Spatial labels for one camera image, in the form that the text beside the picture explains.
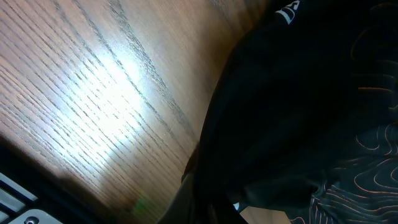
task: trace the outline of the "wood grain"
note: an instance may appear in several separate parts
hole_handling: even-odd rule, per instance
[[[0,0],[0,134],[155,223],[236,42],[266,1]]]

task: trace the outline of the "black garment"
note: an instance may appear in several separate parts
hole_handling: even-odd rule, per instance
[[[276,11],[231,54],[191,197],[160,223],[245,223],[230,202],[292,223],[398,223],[397,1]]]

